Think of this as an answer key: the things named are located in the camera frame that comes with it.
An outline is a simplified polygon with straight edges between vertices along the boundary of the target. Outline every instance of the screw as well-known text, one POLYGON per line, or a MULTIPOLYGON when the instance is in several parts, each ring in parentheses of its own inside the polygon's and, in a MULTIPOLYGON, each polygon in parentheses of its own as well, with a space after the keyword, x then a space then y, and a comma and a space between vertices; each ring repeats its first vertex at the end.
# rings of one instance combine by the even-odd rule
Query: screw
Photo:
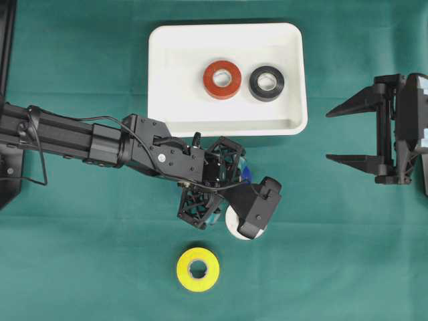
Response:
POLYGON ((160 161, 161 163, 165 162, 166 159, 167 159, 167 157, 164 154, 158 155, 158 161, 160 161))

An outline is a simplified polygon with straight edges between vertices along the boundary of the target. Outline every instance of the black mount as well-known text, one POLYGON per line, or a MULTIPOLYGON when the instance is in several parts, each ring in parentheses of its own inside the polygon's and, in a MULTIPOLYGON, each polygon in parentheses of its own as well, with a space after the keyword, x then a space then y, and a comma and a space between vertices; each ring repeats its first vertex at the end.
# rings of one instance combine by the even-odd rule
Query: black mount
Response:
MULTIPOLYGON (((410 184, 417 156, 422 155, 428 182, 428 77, 421 74, 379 76, 327 117, 376 112, 377 155, 326 155, 328 159, 374 174, 378 184, 410 184), (392 156, 391 121, 395 121, 396 164, 392 156)), ((428 195, 428 184, 425 184, 428 195)))
MULTIPOLYGON (((16 0, 0 1, 0 108, 3 109, 7 87, 7 73, 12 46, 13 22, 16 0)), ((22 174, 24 150, 8 144, 0 144, 0 177, 20 177, 22 174)), ((0 209, 21 192, 21 181, 0 181, 0 209)))

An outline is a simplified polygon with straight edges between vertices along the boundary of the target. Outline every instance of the black robotic arm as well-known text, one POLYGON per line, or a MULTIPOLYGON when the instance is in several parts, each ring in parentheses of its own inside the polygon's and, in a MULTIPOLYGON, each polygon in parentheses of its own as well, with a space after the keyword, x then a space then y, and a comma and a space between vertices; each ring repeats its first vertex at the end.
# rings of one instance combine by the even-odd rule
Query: black robotic arm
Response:
POLYGON ((240 162, 245 149, 221 137, 207 150, 196 133, 188 146, 172 137, 166 124, 136 114, 122 121, 113 117, 70 118, 37 106, 21 108, 0 103, 0 207, 19 194, 21 180, 47 184, 43 152, 88 165, 120 168, 128 166, 144 175, 178 182, 183 189, 178 217, 199 229, 210 216, 219 214, 220 204, 229 203, 239 217, 238 232, 253 239, 265 229, 281 199, 281 185, 269 177, 251 184, 240 162), (87 121, 110 120, 119 128, 87 121), (38 150, 44 182, 22 177, 23 157, 17 150, 38 150))

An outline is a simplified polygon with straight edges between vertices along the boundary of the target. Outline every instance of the teal fabric surface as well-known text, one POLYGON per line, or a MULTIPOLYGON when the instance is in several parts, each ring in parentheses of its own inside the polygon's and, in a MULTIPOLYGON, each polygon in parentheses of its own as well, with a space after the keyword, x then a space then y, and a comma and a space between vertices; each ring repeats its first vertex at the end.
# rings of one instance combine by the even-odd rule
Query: teal fabric surface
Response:
MULTIPOLYGON (((374 115, 324 117, 374 76, 428 73, 428 2, 19 0, 7 99, 76 117, 146 115, 154 28, 252 21, 300 28, 308 95, 301 134, 236 138, 256 181, 283 184, 264 235, 234 239, 224 218, 198 231, 176 218, 174 183, 47 155, 49 185, 23 183, 0 212, 0 320, 428 319, 420 165, 412 185, 376 185, 325 158, 374 154, 374 115), (175 276, 192 245, 221 264, 202 294, 175 276)), ((38 162, 27 153, 25 173, 40 177, 38 162)))

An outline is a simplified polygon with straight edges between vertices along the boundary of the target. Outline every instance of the white tray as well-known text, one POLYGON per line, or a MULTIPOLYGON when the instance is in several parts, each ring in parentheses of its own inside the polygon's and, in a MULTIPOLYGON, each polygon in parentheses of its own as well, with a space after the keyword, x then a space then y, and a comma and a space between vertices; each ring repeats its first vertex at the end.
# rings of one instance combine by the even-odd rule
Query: white tray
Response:
POLYGON ((166 122, 171 134, 203 136, 295 135, 308 122, 302 34, 289 23, 174 25, 156 28, 148 49, 148 117, 166 122), (205 68, 229 60, 241 70, 238 93, 210 97, 205 68), (285 88, 272 102, 249 92, 257 67, 281 71, 285 88))

